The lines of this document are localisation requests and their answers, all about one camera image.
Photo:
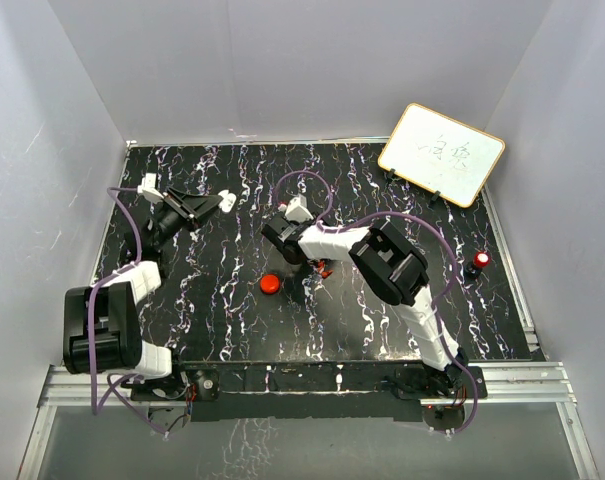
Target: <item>orange object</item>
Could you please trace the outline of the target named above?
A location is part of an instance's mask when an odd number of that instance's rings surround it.
[[[260,280],[260,290],[267,295],[273,295],[280,290],[280,279],[277,275],[268,273]]]

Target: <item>metal frame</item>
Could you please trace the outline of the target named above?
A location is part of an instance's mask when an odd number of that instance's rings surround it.
[[[365,137],[349,139],[330,139],[313,141],[313,143],[378,143],[384,142],[383,137]],[[309,143],[309,142],[257,142],[265,143]],[[138,147],[137,142],[127,142],[127,154],[123,165],[123,173],[128,160],[128,150],[131,147]],[[531,313],[524,298],[524,292],[518,279],[518,276],[511,259],[511,254],[504,238],[504,232],[498,219],[497,212],[491,193],[487,186],[482,190],[482,199],[486,206],[489,221],[493,227],[493,232],[497,241],[498,250],[502,262],[504,263],[509,285],[513,291],[513,296],[518,309],[520,321],[524,327],[524,332],[531,351],[539,349],[539,342],[535,334],[535,327],[531,318]],[[106,239],[109,224],[107,223],[102,239],[102,244]],[[100,261],[100,252],[102,244],[98,251],[95,262],[95,269],[92,272],[95,275]],[[482,362],[472,363],[471,365],[480,366],[484,373],[488,397],[479,400],[480,403],[555,403],[558,414],[564,428],[568,446],[571,450],[573,461],[575,463],[579,478],[581,480],[598,480],[599,475],[589,449],[582,424],[576,408],[576,399],[573,394],[573,388],[569,382],[568,376],[561,362]],[[102,395],[106,390],[106,375],[98,375],[98,395]],[[47,380],[38,405],[38,413],[31,433],[31,438],[22,461],[22,466],[18,474],[19,480],[36,480],[44,459],[46,446],[53,428],[55,414],[58,407],[65,406],[90,406],[90,380],[86,375],[71,375],[64,367],[51,367],[47,375]],[[337,392],[320,392],[325,394],[338,394]],[[149,407],[150,402],[132,402],[140,407]],[[423,404],[448,403],[440,399],[424,400]],[[106,405],[122,404],[115,398],[107,400]],[[182,407],[183,402],[163,401],[153,402],[154,407]]]

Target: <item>whiteboard frame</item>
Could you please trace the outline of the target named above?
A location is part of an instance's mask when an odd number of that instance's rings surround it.
[[[389,137],[388,142],[386,143],[386,145],[384,146],[384,149],[382,149],[382,153],[380,153],[380,156],[378,157],[378,166],[380,168],[382,168],[383,170],[386,170],[387,172],[391,171],[390,167],[387,167],[385,165],[382,164],[382,159],[384,158],[384,152],[386,151],[386,148],[389,146],[389,144],[391,143],[391,141],[393,140],[393,135],[395,135],[395,132],[398,130],[398,128],[400,127],[400,124],[402,123],[402,120],[404,120],[404,116],[407,114],[407,112],[409,111],[409,109],[411,107],[419,107],[419,108],[423,108],[424,110],[428,110],[431,113],[435,113],[436,115],[439,115],[440,117],[443,117],[447,120],[450,120],[452,122],[455,122],[459,125],[462,125],[463,127],[467,127],[470,128],[471,130],[475,130],[478,133],[481,133],[482,135],[485,135],[489,138],[492,138],[493,140],[497,140],[498,142],[500,142],[502,144],[502,149],[500,150],[500,153],[498,153],[497,157],[495,157],[495,161],[493,162],[493,164],[491,165],[491,168],[489,168],[486,176],[484,177],[484,179],[482,180],[482,182],[480,183],[477,191],[475,192],[475,194],[473,195],[473,198],[471,199],[471,202],[468,205],[461,205],[460,203],[458,203],[457,201],[455,201],[452,198],[447,197],[446,195],[440,195],[441,198],[454,203],[455,205],[458,205],[459,207],[462,208],[469,208],[471,205],[473,205],[473,202],[475,202],[475,200],[478,198],[478,195],[480,193],[480,190],[482,190],[482,187],[484,186],[484,184],[486,183],[487,179],[489,178],[489,176],[491,175],[491,172],[493,171],[493,169],[495,168],[495,165],[498,163],[498,160],[500,159],[500,157],[502,156],[502,154],[504,153],[504,149],[506,148],[506,143],[504,143],[504,140],[502,140],[501,138],[495,137],[493,135],[491,135],[490,133],[486,133],[483,132],[482,130],[479,130],[475,127],[472,127],[471,125],[467,125],[466,123],[462,123],[459,122],[458,120],[456,120],[455,118],[451,118],[451,117],[447,117],[446,115],[441,114],[440,112],[436,112],[435,110],[431,110],[428,107],[425,107],[424,105],[420,105],[419,103],[410,103],[405,109],[404,109],[404,113],[402,114],[402,116],[400,117],[400,120],[398,121],[397,125],[395,126],[395,128],[393,129],[393,133],[391,133],[391,136]],[[420,182],[416,182],[415,180],[408,178],[404,175],[401,175],[399,172],[397,172],[397,170],[394,172],[394,175],[397,175],[400,178],[403,178],[404,180],[406,180],[407,182],[410,182],[414,185],[417,185],[420,188],[423,188],[424,190],[426,190],[427,192],[431,192],[431,193],[435,193],[437,190],[433,190],[430,187],[427,187],[425,185],[422,185]]]

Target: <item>red cap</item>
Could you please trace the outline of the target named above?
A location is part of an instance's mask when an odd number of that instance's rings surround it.
[[[277,291],[280,290],[280,279],[277,275],[273,275],[272,273],[264,275],[260,280],[260,290],[267,295],[277,293]]]
[[[475,268],[484,268],[489,264],[490,261],[491,259],[489,258],[489,255],[487,253],[478,252],[473,258],[473,266]]]

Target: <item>red lid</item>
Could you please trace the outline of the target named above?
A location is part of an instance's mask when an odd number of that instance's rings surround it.
[[[489,258],[488,254],[486,254],[484,252],[478,252],[475,254],[475,257],[473,258],[473,265],[476,268],[484,268],[489,264],[490,261],[491,261],[491,259]]]
[[[260,280],[260,290],[267,295],[273,295],[280,290],[280,279],[272,273],[264,275]]]

